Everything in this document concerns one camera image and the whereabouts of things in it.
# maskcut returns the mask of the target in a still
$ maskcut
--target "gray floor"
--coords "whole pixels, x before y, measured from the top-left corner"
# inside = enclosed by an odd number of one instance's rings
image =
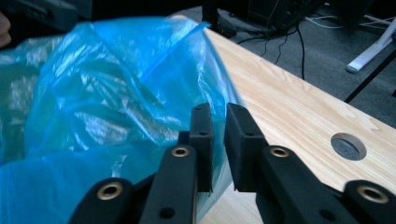
[[[328,7],[316,10],[320,14],[332,15]],[[190,8],[178,12],[196,21],[201,21],[200,7]],[[248,29],[265,29],[257,24],[240,21],[229,16],[224,10],[219,10],[221,18],[232,25]],[[318,21],[328,26],[334,26],[329,21]],[[326,91],[334,97],[345,100],[352,91],[367,78],[376,67],[396,48],[392,42],[371,60],[359,73],[351,74],[346,70],[347,64],[361,52],[371,46],[380,35],[357,30],[348,35],[344,29],[326,29],[309,21],[300,22],[300,30],[305,46],[304,75],[305,80]],[[235,43],[249,38],[244,32],[238,32],[231,40]],[[241,44],[242,47],[258,54],[269,62],[275,63],[279,55],[278,46],[285,41],[285,37],[273,39],[266,44],[265,40],[252,40]],[[281,55],[277,65],[301,76],[302,45],[297,33],[289,35],[287,42],[280,47]],[[396,89],[396,60],[374,79],[353,101],[351,105],[370,116],[396,128],[396,97],[391,95]]]

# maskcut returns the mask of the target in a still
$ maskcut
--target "metal stand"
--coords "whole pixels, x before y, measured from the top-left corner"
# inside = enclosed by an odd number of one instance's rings
[[[359,85],[358,88],[356,88],[350,95],[345,99],[345,103],[351,102],[371,81],[373,81],[376,76],[379,75],[379,73],[384,70],[385,67],[388,66],[390,62],[393,61],[393,59],[396,58],[396,49],[382,62],[370,76],[368,76],[364,81]]]
[[[367,50],[353,60],[347,67],[346,70],[350,73],[359,72],[364,65],[370,62],[382,49],[384,49],[390,42],[392,42],[392,34],[396,30],[396,18],[390,24],[388,29],[381,37],[374,42]]]

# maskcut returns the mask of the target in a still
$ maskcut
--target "round hole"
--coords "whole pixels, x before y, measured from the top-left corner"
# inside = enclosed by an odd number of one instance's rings
[[[368,187],[368,186],[359,186],[358,193],[366,200],[369,200],[373,203],[387,203],[389,202],[389,198],[382,191]]]
[[[97,193],[100,200],[111,200],[122,193],[122,184],[120,182],[111,182],[102,186]]]
[[[171,207],[165,207],[160,211],[160,217],[165,219],[170,219],[175,216],[175,209]]]
[[[289,152],[283,148],[279,148],[279,147],[274,147],[271,148],[271,154],[273,154],[276,157],[288,157],[289,156]]]
[[[172,155],[176,157],[185,157],[190,154],[189,150],[186,149],[185,147],[176,147],[175,149],[172,150]]]
[[[104,194],[105,194],[105,195],[112,195],[112,194],[114,194],[115,192],[117,192],[117,188],[114,187],[114,186],[110,186],[110,187],[108,187],[107,189],[105,189]]]
[[[332,137],[334,151],[350,161],[360,161],[367,155],[363,142],[349,133],[337,133]]]
[[[320,209],[319,213],[324,219],[326,219],[328,221],[335,221],[336,220],[335,215],[329,210]]]
[[[254,136],[254,133],[245,133],[245,135],[251,137],[251,136]]]

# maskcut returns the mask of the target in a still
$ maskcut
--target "brass screw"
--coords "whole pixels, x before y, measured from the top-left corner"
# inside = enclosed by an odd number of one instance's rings
[[[97,193],[100,200],[111,200],[117,198],[122,193],[122,184],[120,182],[111,182],[102,186]]]
[[[387,203],[389,202],[389,198],[386,194],[381,192],[378,189],[369,187],[369,186],[359,186],[358,193],[366,200],[369,200],[373,203]]]
[[[175,149],[172,150],[172,155],[176,157],[185,157],[189,154],[190,152],[186,147],[175,147]]]
[[[283,148],[280,147],[274,147],[271,148],[271,154],[273,154],[276,157],[281,157],[281,158],[285,158],[289,156],[289,152]]]

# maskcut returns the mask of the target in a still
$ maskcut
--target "black cable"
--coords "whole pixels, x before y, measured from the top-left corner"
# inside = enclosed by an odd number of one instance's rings
[[[285,45],[286,44],[286,41],[288,41],[288,35],[286,35],[286,37],[285,37],[285,40],[283,41],[283,43],[281,43],[279,46],[277,46],[277,50],[278,50],[278,54],[277,54],[277,58],[276,58],[276,61],[275,61],[275,64],[277,64],[277,62],[279,61],[279,58],[280,58],[280,55],[282,54],[282,51],[280,50],[280,48],[283,46],[283,45]]]
[[[280,31],[280,32],[279,31],[275,31],[275,32],[272,32],[272,33],[267,33],[266,35],[260,35],[260,36],[254,36],[254,37],[246,38],[246,39],[240,40],[239,42],[236,42],[236,44],[240,45],[242,43],[248,42],[250,40],[255,40],[255,39],[272,40],[272,39],[276,39],[276,38],[279,38],[279,37],[282,37],[282,36],[285,36],[285,35],[292,35],[292,34],[294,34],[296,32],[297,32],[297,30],[294,30],[291,33],[287,33],[287,31],[286,32],[285,31]]]
[[[219,22],[225,24],[227,27],[230,27],[235,32],[245,32],[250,35],[271,36],[274,32],[274,30],[263,31],[263,30],[259,30],[259,29],[257,29],[257,30],[246,29],[245,27],[234,25],[232,22],[229,22],[228,20],[223,18],[221,15],[219,15]]]
[[[268,44],[268,42],[270,42],[270,40],[271,40],[271,39],[265,41],[265,44],[264,44],[264,53],[262,53],[262,54],[260,55],[260,57],[264,56],[264,54],[267,52],[267,44]]]
[[[301,60],[301,78],[303,80],[305,80],[305,74],[304,74],[304,64],[305,64],[305,48],[304,48],[304,41],[303,41],[303,36],[301,35],[301,31],[300,31],[300,27],[299,27],[300,23],[298,22],[296,25],[296,31],[298,33],[298,36],[300,37],[300,41],[301,41],[301,48],[303,49],[303,58]]]
[[[255,37],[251,37],[251,38],[247,38],[247,39],[240,40],[240,41],[237,42],[236,44],[237,44],[237,45],[240,45],[240,44],[242,44],[242,43],[248,42],[248,41],[250,41],[250,40],[255,40],[255,39],[265,39],[265,37],[263,37],[263,36],[255,36]]]

